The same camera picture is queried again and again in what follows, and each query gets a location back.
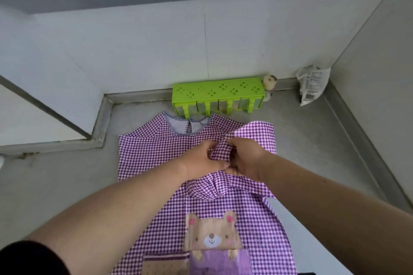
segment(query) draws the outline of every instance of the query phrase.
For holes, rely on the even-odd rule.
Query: hand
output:
[[[230,166],[230,163],[224,160],[208,158],[208,150],[215,146],[216,141],[206,140],[174,159],[180,165],[184,181],[198,179],[206,174],[224,170]]]
[[[225,172],[261,182],[261,172],[273,162],[276,155],[265,150],[254,139],[235,137],[228,139],[227,143],[236,148],[231,151],[231,166]]]

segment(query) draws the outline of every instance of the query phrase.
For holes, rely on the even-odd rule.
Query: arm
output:
[[[27,236],[53,250],[72,275],[108,274],[187,180],[228,167],[204,141],[183,155],[102,189]]]
[[[233,138],[231,168],[264,182],[276,198],[355,275],[412,274],[413,217]]]

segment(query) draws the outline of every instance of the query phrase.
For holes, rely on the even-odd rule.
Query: green holder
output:
[[[172,104],[178,115],[189,118],[194,114],[211,115],[211,112],[230,114],[246,110],[252,113],[261,108],[265,96],[258,77],[226,79],[173,85]]]

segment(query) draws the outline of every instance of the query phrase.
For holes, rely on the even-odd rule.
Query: black sleeve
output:
[[[65,263],[48,247],[35,241],[18,241],[0,250],[5,274],[70,275]]]

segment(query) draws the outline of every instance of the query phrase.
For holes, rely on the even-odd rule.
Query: plastic bag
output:
[[[321,96],[327,86],[330,70],[320,69],[314,65],[303,67],[297,72],[297,80],[300,82],[301,105],[309,104]]]

